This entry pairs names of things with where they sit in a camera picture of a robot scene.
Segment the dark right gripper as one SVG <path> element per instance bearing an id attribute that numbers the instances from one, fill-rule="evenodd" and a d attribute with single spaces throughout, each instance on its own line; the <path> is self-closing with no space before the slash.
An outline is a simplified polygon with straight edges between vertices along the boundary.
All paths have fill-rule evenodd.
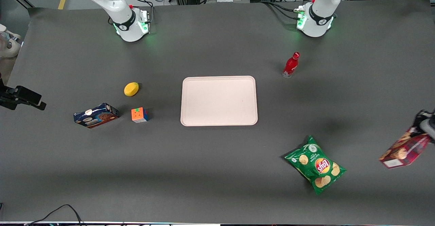
<path id="1" fill-rule="evenodd" d="M 17 86 L 14 90 L 14 96 L 10 93 L 12 88 L 6 86 L 3 83 L 3 79 L 0 79 L 0 105 L 1 107 L 7 108 L 14 111 L 17 108 L 17 102 L 26 105 L 32 105 L 41 111 L 45 110 L 47 104 L 41 101 L 42 96 L 34 91 L 23 86 Z"/>

